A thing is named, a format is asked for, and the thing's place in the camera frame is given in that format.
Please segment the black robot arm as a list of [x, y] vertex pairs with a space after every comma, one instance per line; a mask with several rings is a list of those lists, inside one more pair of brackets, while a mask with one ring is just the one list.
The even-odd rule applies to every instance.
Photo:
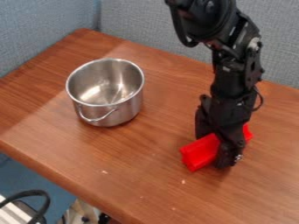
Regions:
[[258, 90], [264, 68], [260, 31], [236, 0], [164, 0], [178, 39], [187, 47], [211, 50], [214, 81], [200, 96], [195, 113], [195, 136], [219, 139], [214, 165], [223, 169], [243, 158], [244, 126], [264, 104]]

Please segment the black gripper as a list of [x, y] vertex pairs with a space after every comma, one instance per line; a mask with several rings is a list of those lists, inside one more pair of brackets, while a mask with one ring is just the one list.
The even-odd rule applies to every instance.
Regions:
[[230, 96], [231, 91], [222, 91], [215, 84], [211, 85], [210, 93], [211, 96], [200, 96], [200, 106], [195, 114], [195, 136], [200, 139], [212, 132], [216, 134], [222, 144], [214, 166], [224, 169], [243, 158], [247, 144], [243, 125], [250, 121], [252, 112], [260, 108], [255, 106], [260, 93], [252, 87]]

